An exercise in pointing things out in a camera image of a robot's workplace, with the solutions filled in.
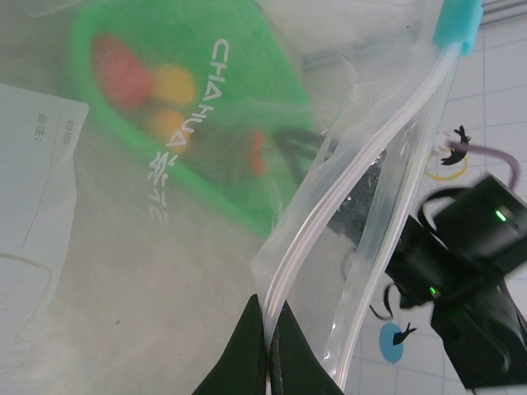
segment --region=blue dot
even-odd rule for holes
[[[382,356],[390,364],[399,362],[403,357],[404,346],[403,343],[394,346],[394,334],[400,333],[401,328],[394,323],[387,323],[383,325],[379,333],[379,348]]]

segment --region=ziplock bag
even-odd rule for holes
[[[191,393],[255,292],[254,256],[271,333],[278,265],[378,156],[399,163],[405,126],[400,163],[424,160],[443,96],[416,114],[460,53],[432,44],[430,0],[28,4],[0,5],[12,393]]]

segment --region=yellow ring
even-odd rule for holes
[[[448,177],[439,177],[438,175],[431,174],[427,169],[425,169],[425,174],[431,179],[434,179],[435,181],[451,181],[453,179],[458,179],[459,177],[461,177],[467,171],[468,168],[469,168],[469,160],[467,159],[467,157],[465,157],[463,158],[463,169],[461,169],[455,174],[449,175]]]

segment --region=red fruit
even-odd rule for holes
[[[115,107],[136,109],[152,93],[152,75],[120,39],[111,35],[95,39],[92,62],[100,89]]]

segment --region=green led light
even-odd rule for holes
[[[507,221],[506,216],[504,216],[503,213],[502,213],[501,211],[496,210],[495,213],[496,213],[496,216],[497,216],[500,220],[502,220],[503,222],[506,222],[506,221]]]

